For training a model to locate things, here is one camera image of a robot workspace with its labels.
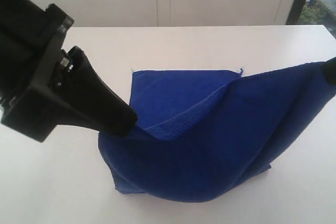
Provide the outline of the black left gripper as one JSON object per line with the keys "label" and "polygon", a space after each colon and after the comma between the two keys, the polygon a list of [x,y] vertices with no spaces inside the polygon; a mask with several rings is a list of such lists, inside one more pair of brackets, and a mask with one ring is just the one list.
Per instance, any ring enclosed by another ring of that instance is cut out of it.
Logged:
{"label": "black left gripper", "polygon": [[57,125],[128,134],[138,120],[84,51],[62,50],[73,22],[54,4],[1,5],[1,123],[38,142]]}

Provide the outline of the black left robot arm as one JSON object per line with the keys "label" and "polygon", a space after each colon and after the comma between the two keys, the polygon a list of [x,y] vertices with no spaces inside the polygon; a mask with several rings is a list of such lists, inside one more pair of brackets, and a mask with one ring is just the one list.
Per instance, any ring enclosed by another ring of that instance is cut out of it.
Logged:
{"label": "black left robot arm", "polygon": [[79,47],[62,48],[73,23],[55,4],[1,0],[1,123],[38,142],[57,125],[125,136],[137,114]]}

